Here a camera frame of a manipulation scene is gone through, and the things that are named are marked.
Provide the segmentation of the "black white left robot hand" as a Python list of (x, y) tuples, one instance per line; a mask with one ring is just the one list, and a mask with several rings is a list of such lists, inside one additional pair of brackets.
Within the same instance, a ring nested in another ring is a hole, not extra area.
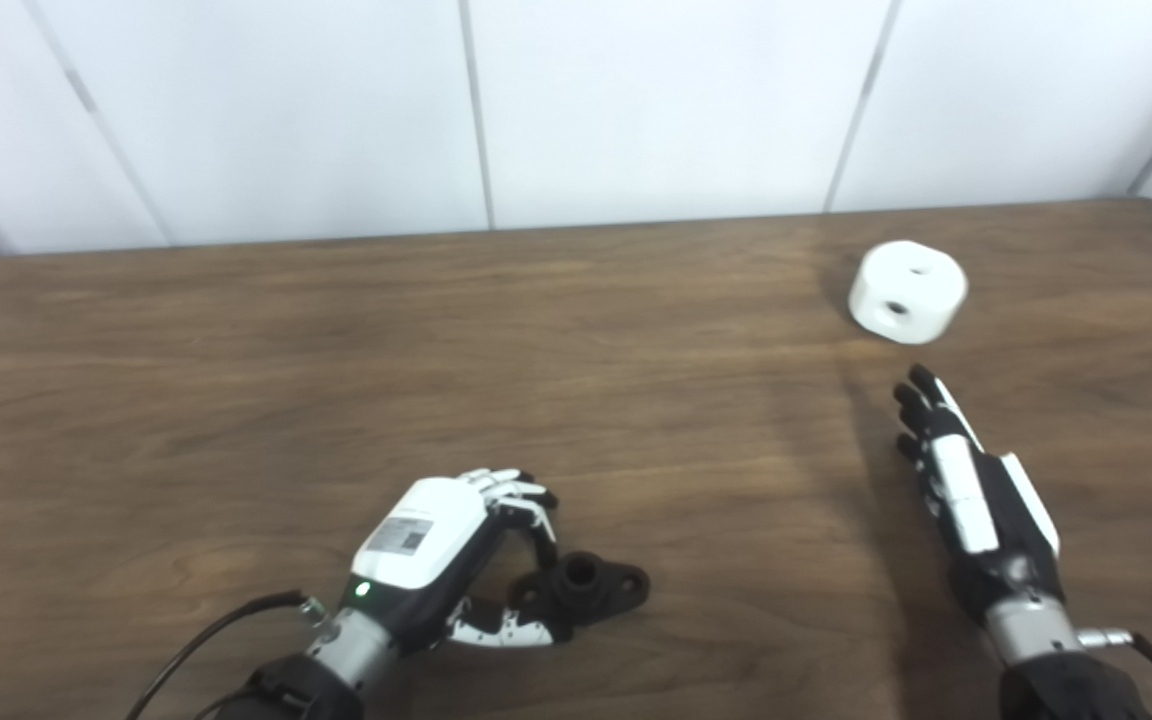
[(520, 469), (416, 480), (355, 553), (340, 606), (376, 621), (402, 657), (447, 641), (480, 647), (571, 642), (571, 626), (470, 594), (509, 530), (530, 537), (541, 570), (558, 564), (548, 515), (556, 507), (558, 497)]

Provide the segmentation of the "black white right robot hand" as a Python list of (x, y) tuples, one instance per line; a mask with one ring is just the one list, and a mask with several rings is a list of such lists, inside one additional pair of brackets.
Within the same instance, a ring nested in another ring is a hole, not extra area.
[(896, 448), (948, 556), (948, 584), (977, 626), (996, 602), (1064, 602), (1059, 535), (1015, 454), (986, 450), (942, 379), (915, 363), (893, 387), (904, 433)]

